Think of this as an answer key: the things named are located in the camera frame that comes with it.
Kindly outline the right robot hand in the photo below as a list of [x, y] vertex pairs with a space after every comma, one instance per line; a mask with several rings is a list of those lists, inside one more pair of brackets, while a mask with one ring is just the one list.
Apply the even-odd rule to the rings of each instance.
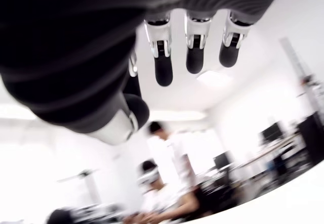
[[242, 41], [274, 0], [1, 0], [1, 79], [41, 120], [110, 145], [148, 120], [134, 50], [144, 24], [155, 78], [173, 80], [173, 9], [184, 9], [186, 67], [201, 71], [212, 17], [225, 9], [220, 63], [232, 67]]

